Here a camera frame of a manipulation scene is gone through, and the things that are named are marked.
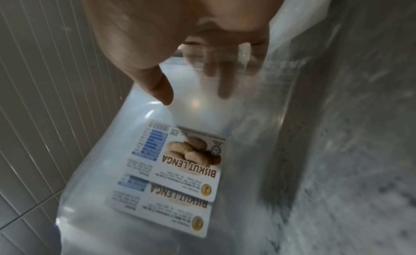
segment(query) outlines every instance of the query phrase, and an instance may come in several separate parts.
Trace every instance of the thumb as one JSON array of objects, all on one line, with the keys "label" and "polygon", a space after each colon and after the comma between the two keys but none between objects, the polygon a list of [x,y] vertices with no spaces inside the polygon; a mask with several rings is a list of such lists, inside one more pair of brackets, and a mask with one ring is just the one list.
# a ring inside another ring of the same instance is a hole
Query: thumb
[{"label": "thumb", "polygon": [[169,105],[173,100],[173,90],[165,74],[159,66],[149,69],[137,69],[126,71],[126,73],[144,91],[161,101],[164,105]]}]

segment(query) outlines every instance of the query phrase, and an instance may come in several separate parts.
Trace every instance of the plastic packaging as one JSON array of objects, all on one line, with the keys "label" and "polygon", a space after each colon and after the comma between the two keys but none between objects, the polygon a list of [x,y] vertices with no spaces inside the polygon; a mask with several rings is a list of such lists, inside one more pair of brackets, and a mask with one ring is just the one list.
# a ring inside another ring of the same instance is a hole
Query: plastic packaging
[{"label": "plastic packaging", "polygon": [[[217,78],[205,77],[200,66],[195,70],[182,58],[162,65],[175,93],[170,106],[134,85],[62,195],[57,218],[62,254],[258,254],[276,226],[267,218],[263,181],[274,167],[279,129],[296,75],[306,61],[293,60],[288,49],[280,46],[280,55],[269,55],[273,60],[266,60],[258,76],[239,69],[228,99],[218,96]],[[204,239],[104,205],[137,142],[135,134],[149,118],[228,139]]]}]

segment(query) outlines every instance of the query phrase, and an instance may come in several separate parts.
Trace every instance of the barcode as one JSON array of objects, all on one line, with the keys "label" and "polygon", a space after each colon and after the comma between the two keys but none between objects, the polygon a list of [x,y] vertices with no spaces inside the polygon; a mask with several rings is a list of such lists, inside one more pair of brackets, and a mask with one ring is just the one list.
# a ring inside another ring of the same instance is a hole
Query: barcode
[{"label": "barcode", "polygon": [[166,124],[160,124],[160,123],[157,123],[157,122],[151,122],[151,123],[149,124],[149,127],[150,127],[150,128],[153,128],[153,129],[156,129],[156,130],[159,130],[159,131],[168,131],[168,130],[169,130],[169,128],[170,128],[170,126],[169,126],[169,125],[166,125]]}]

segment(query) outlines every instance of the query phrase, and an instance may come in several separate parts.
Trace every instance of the hand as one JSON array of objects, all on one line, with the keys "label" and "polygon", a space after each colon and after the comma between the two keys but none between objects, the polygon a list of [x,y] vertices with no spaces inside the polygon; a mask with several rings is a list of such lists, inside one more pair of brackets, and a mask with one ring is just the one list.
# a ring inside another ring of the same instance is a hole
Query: hand
[{"label": "hand", "polygon": [[[173,90],[159,64],[182,43],[201,46],[204,72],[233,78],[238,45],[251,44],[256,73],[269,43],[269,21],[284,0],[83,0],[98,44],[111,62],[168,105]],[[184,51],[192,63],[192,53]],[[226,98],[229,91],[219,95]]]}]

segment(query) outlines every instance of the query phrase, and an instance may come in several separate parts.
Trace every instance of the nutrition facts panel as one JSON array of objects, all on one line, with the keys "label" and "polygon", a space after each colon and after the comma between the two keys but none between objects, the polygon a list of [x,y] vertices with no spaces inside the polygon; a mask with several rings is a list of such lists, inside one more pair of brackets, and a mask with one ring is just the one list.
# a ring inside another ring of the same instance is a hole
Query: nutrition facts panel
[{"label": "nutrition facts panel", "polygon": [[154,125],[153,128],[147,127],[145,129],[132,154],[152,161],[157,160],[168,134],[164,131],[154,129],[156,127],[157,126]]}]

